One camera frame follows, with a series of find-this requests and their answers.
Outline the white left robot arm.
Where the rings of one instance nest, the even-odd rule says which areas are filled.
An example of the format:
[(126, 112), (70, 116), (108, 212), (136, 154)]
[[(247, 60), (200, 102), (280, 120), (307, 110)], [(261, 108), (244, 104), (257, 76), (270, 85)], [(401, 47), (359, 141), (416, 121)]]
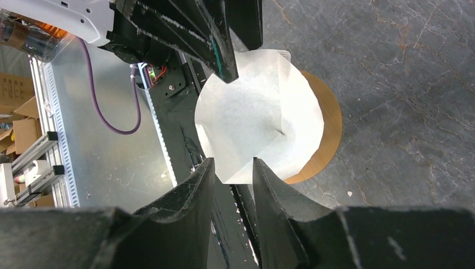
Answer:
[(249, 50), (263, 44), (261, 1), (2, 1), (1, 7), (127, 63), (160, 66), (168, 49), (181, 52), (226, 83), (239, 76), (231, 34)]

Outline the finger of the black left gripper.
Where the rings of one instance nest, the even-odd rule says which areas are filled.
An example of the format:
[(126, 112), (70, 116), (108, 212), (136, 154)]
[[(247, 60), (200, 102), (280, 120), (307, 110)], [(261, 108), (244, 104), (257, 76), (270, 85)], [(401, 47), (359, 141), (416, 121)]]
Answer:
[(223, 82), (238, 79), (226, 1), (115, 1), (115, 8), (140, 32), (202, 62)]
[(249, 50), (262, 46), (262, 0), (226, 1), (226, 16), (233, 32)]

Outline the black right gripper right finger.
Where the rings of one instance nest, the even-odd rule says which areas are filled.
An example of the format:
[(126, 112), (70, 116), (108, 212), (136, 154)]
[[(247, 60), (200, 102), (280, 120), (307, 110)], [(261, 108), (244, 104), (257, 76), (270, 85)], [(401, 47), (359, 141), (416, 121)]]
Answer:
[(253, 160), (263, 268), (473, 268), (474, 213), (463, 208), (327, 208)]

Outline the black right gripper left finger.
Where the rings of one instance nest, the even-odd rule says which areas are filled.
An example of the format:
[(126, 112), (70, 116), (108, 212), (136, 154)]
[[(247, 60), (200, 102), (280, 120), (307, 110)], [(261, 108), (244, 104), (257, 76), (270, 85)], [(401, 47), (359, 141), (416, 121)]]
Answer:
[(215, 162), (130, 214), (119, 208), (1, 210), (2, 268), (206, 268)]

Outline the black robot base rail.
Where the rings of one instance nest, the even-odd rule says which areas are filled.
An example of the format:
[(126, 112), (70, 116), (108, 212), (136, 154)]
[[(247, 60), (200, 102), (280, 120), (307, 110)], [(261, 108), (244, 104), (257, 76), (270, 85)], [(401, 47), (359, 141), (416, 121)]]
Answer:
[[(195, 106), (209, 71), (172, 53), (162, 67), (138, 66), (170, 174), (181, 183), (204, 160), (194, 122)], [(215, 180), (208, 268), (259, 268), (247, 187)]]

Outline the single white paper filter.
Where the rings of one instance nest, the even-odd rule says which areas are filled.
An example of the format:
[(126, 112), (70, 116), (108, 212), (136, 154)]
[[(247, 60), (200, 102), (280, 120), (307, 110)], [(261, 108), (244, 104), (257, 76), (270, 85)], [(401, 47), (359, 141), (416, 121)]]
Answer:
[(195, 107), (194, 122), (206, 157), (223, 184), (250, 184), (253, 159), (280, 179), (298, 174), (320, 146), (323, 114), (307, 79), (285, 50), (236, 53), (239, 78), (212, 74)]

